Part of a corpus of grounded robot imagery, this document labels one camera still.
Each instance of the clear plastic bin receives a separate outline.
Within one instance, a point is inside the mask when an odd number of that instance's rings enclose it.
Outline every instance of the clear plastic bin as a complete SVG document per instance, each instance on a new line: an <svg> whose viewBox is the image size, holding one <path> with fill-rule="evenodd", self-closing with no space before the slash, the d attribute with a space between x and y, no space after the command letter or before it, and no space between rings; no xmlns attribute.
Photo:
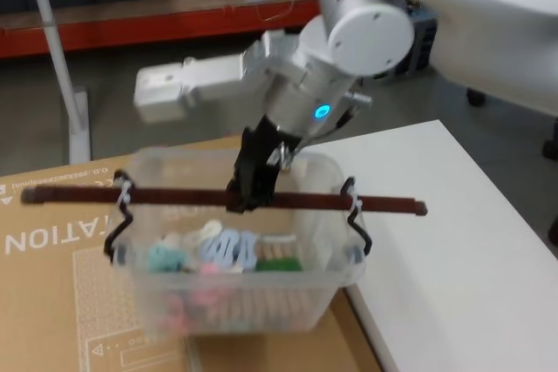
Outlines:
<svg viewBox="0 0 558 372"><path fill-rule="evenodd" d="M138 187L224 189L237 153L149 149L136 154L127 172ZM301 153L280 174L276 190L339 193L343 182L333 160ZM213 206L131 206L131 211L134 221L115 241L113 263L131 273L140 315L156 335L307 331L335 292L364 271L364 241L347 225L344 212L260 208L236 214ZM120 220L115 212L112 226ZM294 259L298 268L291 263L281 269L293 271L240 272L236 266L205 273L189 247L190 266L197 267L153 272L153 246L177 234L192 246L193 232L210 220L254 233L258 266ZM357 221L363 225L362 217Z"/></svg>

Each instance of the white table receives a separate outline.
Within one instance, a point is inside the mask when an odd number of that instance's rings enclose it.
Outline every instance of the white table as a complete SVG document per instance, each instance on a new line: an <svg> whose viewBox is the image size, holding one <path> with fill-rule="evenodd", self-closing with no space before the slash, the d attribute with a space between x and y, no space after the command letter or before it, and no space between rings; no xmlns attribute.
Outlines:
<svg viewBox="0 0 558 372"><path fill-rule="evenodd" d="M387 371L558 370L558 261L438 121L314 147L362 194L429 213L366 214L350 289Z"/></svg>

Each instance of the white pole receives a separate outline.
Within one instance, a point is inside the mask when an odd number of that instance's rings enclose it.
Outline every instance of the white pole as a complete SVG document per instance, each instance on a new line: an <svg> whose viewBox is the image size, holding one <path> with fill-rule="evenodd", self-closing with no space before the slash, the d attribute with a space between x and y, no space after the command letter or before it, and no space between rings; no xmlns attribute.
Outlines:
<svg viewBox="0 0 558 372"><path fill-rule="evenodd" d="M56 72L60 91L62 91L62 97L64 98L64 103L68 112L70 130L71 132L82 132L85 129L84 121L79 115L78 104L74 96L64 50L62 50L62 44L60 43L60 35L58 34L58 28L52 15L51 3L49 0L37 0L37 4L41 13L41 20L43 21L46 42L51 51L54 71Z"/></svg>

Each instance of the brown wooden stick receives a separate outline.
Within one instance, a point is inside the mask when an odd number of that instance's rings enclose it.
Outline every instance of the brown wooden stick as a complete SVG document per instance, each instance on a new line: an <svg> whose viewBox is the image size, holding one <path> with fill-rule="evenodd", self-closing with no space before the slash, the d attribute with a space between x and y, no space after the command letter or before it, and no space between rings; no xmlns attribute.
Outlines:
<svg viewBox="0 0 558 372"><path fill-rule="evenodd" d="M25 188L21 194L24 204L59 203L115 203L120 196L116 187L97 186L34 186ZM380 213L415 213L426 215L424 202L410 198L382 198L359 196L363 211ZM239 199L234 192L206 189L135 188L131 191L131 204L140 205L195 205L228 206ZM283 209L319 209L346 211L352 206L349 195L321 193L275 193L273 201L266 205Z"/></svg>

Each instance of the cardboard box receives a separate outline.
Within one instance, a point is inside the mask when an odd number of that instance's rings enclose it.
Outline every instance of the cardboard box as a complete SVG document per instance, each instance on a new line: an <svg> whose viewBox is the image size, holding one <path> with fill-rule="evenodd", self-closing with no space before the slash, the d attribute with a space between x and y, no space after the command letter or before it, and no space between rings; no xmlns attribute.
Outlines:
<svg viewBox="0 0 558 372"><path fill-rule="evenodd" d="M230 148L238 139L198 145ZM0 178L0 370L10 372L379 371L339 293L308 334L147 341L131 287L102 253L106 205L21 206L26 186L109 186L126 157Z"/></svg>

